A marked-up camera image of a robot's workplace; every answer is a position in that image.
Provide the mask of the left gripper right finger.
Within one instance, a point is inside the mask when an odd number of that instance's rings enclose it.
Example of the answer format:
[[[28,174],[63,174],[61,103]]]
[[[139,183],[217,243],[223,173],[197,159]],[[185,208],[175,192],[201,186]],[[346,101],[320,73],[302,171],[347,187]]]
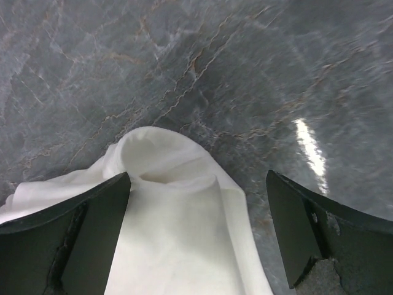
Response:
[[[392,294],[392,221],[273,170],[266,185],[289,288],[298,294]]]

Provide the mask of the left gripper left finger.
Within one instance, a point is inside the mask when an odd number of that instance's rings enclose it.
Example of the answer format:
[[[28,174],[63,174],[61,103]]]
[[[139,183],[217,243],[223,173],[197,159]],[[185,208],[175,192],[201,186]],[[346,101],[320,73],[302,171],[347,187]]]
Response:
[[[121,173],[1,224],[1,294],[104,294],[130,187]]]

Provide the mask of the white t shirt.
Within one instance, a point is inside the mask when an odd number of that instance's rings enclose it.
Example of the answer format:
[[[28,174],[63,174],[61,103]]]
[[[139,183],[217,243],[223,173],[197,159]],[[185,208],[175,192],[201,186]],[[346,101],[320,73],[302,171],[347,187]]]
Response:
[[[140,127],[90,168],[21,183],[7,222],[77,196],[119,173],[131,178],[106,294],[271,294],[244,191],[188,137]]]

